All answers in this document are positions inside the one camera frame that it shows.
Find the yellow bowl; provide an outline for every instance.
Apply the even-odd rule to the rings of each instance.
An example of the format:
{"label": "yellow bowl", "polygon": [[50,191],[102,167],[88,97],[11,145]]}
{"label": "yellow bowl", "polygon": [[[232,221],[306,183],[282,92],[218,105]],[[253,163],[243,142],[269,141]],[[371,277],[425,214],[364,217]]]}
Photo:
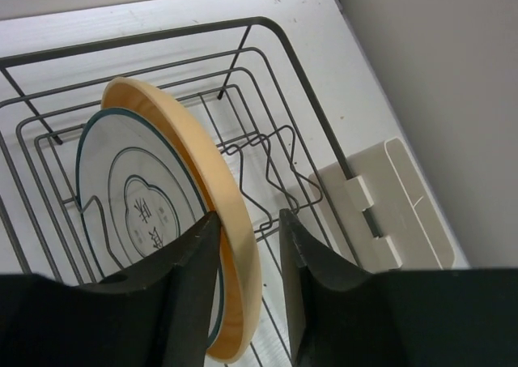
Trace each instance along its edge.
{"label": "yellow bowl", "polygon": [[104,90],[102,109],[134,111],[153,124],[182,156],[210,210],[217,211],[225,286],[223,322],[208,348],[214,359],[240,358],[256,330],[261,311],[261,264],[252,223],[227,163],[200,123],[157,87],[136,79],[116,78]]}

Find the white plate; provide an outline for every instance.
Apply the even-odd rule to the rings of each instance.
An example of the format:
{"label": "white plate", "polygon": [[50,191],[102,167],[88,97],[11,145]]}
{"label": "white plate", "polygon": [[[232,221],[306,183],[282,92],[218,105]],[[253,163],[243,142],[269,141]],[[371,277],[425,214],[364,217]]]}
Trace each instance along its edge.
{"label": "white plate", "polygon": [[[99,198],[110,245],[119,245],[129,263],[174,241],[207,212],[206,201],[175,148],[130,110],[111,108],[96,113],[83,131],[77,158],[79,201],[84,204],[94,195]],[[94,247],[102,250],[99,217],[87,212],[83,223]],[[224,295],[220,265],[208,346],[221,327]]]}

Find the black wire rack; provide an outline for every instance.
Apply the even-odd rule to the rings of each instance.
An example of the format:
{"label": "black wire rack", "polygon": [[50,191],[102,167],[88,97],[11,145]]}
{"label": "black wire rack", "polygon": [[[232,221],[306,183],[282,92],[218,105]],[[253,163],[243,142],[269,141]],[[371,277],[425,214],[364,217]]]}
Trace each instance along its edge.
{"label": "black wire rack", "polygon": [[[67,95],[70,92],[87,90],[90,87],[101,87],[116,76],[152,78],[156,74],[163,75],[168,74],[168,72],[174,72],[173,81],[154,82],[151,79],[150,82],[168,92],[173,92],[174,96],[188,109],[196,111],[206,129],[213,134],[214,142],[229,165],[235,166],[234,175],[241,193],[246,198],[248,209],[253,210],[254,216],[252,216],[252,219],[257,241],[260,247],[270,256],[271,263],[273,263],[278,275],[281,274],[281,268],[277,256],[278,241],[275,240],[275,236],[278,231],[278,209],[280,207],[288,207],[295,214],[303,212],[307,214],[314,223],[317,234],[329,247],[332,245],[332,239],[346,239],[353,257],[359,263],[354,248],[349,243],[346,230],[310,155],[307,144],[304,142],[303,134],[295,122],[293,111],[285,92],[281,88],[282,82],[279,82],[274,66],[272,66],[263,49],[248,45],[251,31],[257,30],[257,33],[267,33],[265,28],[274,33],[274,39],[277,40],[276,44],[280,43],[279,47],[291,64],[293,74],[312,107],[312,112],[308,113],[314,115],[315,125],[319,126],[319,130],[323,130],[329,142],[326,147],[332,149],[345,177],[348,179],[353,177],[354,174],[347,164],[346,157],[331,130],[324,111],[286,34],[269,19],[256,17],[198,24],[191,27],[124,36],[117,39],[2,58],[0,59],[0,72],[18,96],[1,102],[0,109],[4,111],[9,105],[15,105],[17,109],[21,109],[20,105],[25,105],[31,113],[28,117],[20,120],[15,129],[15,137],[18,141],[16,148],[19,147],[19,150],[17,149],[15,152],[23,154],[25,164],[22,167],[20,167],[20,162],[15,163],[13,159],[13,146],[9,145],[0,133],[0,149],[19,194],[19,198],[4,198],[3,201],[0,198],[0,216],[21,271],[31,273],[34,269],[31,260],[24,252],[23,242],[20,242],[16,232],[16,223],[11,222],[8,215],[9,203],[19,200],[21,200],[23,208],[27,212],[41,252],[48,263],[50,275],[54,279],[66,281],[63,265],[56,259],[56,250],[53,248],[53,244],[49,242],[50,236],[44,231],[48,228],[48,223],[53,227],[52,239],[57,238],[61,246],[60,250],[64,252],[63,258],[65,258],[66,264],[74,275],[72,283],[77,281],[77,284],[84,284],[99,281],[125,265],[122,259],[117,257],[111,246],[113,241],[108,236],[102,203],[98,198],[93,197],[84,203],[84,207],[79,206],[74,192],[74,183],[69,178],[71,171],[68,165],[70,162],[65,160],[60,153],[60,147],[64,147],[67,143],[74,144],[86,124],[85,119],[69,123],[67,118],[75,117],[75,114],[82,111],[86,112],[86,115],[91,114],[92,109],[98,108],[100,101],[89,100],[77,105],[56,106],[53,109],[46,109],[47,111],[44,113],[36,107],[37,101],[52,96]],[[171,40],[174,42],[175,39],[185,36],[200,36],[205,41],[210,41],[211,34],[231,30],[242,33],[239,42],[228,42],[228,44],[233,44],[234,47],[237,43],[237,47],[233,49],[193,55],[174,62],[163,60],[162,63],[155,66],[109,74],[49,90],[26,94],[21,83],[15,79],[13,72],[13,69],[27,65],[37,66],[46,62],[77,56],[117,51],[133,45],[149,45],[157,41]],[[241,58],[251,53],[256,58],[254,60],[261,64],[261,72],[264,73],[261,77],[257,76],[256,67],[247,67],[241,64]],[[211,67],[209,70],[202,66],[202,70],[198,69],[197,74],[194,75],[190,74],[189,71],[182,70],[185,68],[192,69],[211,61],[217,62],[218,65],[215,68]],[[243,79],[246,79],[247,87],[243,87],[240,82]],[[271,98],[270,94],[272,93],[269,92],[266,95],[263,92],[263,79],[267,79],[267,82],[270,83],[271,91],[274,91],[273,94],[278,99],[278,107],[282,111],[283,119],[279,120],[278,118],[279,108],[274,109],[270,106],[269,98]],[[221,125],[220,110],[223,103],[226,107],[225,114],[227,114],[224,121],[232,121],[232,131],[226,130],[225,126]],[[34,134],[32,130],[27,130],[29,127],[34,127],[35,124],[39,128],[37,134]],[[257,165],[255,167],[249,167],[248,165],[250,154],[254,154],[256,160],[259,160],[261,168],[259,175],[257,175]],[[308,166],[306,171],[299,171],[297,162],[301,165],[301,160],[304,160],[305,165]],[[314,174],[316,181],[308,179],[309,174]],[[35,204],[33,196],[28,194],[28,179],[32,180],[31,186],[36,185],[37,193],[40,196],[37,201],[38,204]],[[269,193],[273,193],[275,198],[279,198],[278,201],[282,205],[265,204],[261,198],[258,198],[256,196],[257,191],[250,190],[250,187],[259,185],[268,186],[270,188]],[[319,203],[322,201],[329,204],[341,236],[329,236],[329,230],[325,227],[325,221],[318,209]],[[42,227],[40,217],[36,214],[39,214],[39,212],[35,212],[36,206],[43,207],[49,218],[45,228]],[[75,222],[78,215],[86,211],[98,212],[104,230],[103,249],[108,254],[106,255],[108,259],[99,257],[99,248],[94,247],[95,244],[88,240],[88,237],[83,237],[80,226]],[[372,215],[367,211],[364,212],[364,216],[373,236],[379,236]],[[276,344],[272,344],[273,340],[269,339],[269,344],[266,347],[281,349],[283,356],[276,360],[275,365],[289,365],[290,355],[287,337],[279,323],[282,318],[276,317],[276,314],[272,313],[271,303],[264,297],[263,306],[265,320],[261,320],[258,331],[260,331],[261,325],[268,325],[273,328],[277,338]],[[254,337],[250,347],[250,357],[255,360],[257,365],[272,365],[265,361],[263,356],[260,356],[261,352],[257,350],[256,346],[256,337]]]}

